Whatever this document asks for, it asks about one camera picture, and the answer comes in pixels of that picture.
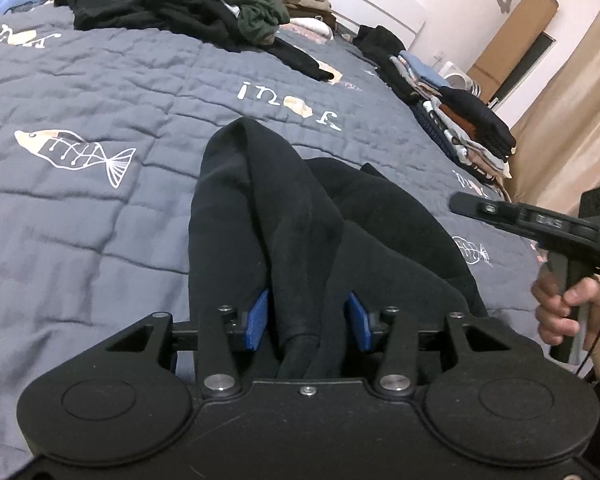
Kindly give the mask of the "person's right hand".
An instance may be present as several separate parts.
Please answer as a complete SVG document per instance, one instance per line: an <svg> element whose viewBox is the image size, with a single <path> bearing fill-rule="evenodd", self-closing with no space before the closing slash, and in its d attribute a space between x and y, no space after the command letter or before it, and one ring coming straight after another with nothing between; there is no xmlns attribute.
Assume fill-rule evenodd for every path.
<svg viewBox="0 0 600 480"><path fill-rule="evenodd" d="M539 335L550 346L557 346L566 337L580 333L581 325L570 318L570 314L575 307L588 304L590 313L583 350L592 351L595 376L600 379L600 278L584 278L565 292L560 292L556 276L543 266L531 293L539 303L535 311Z"/></svg>

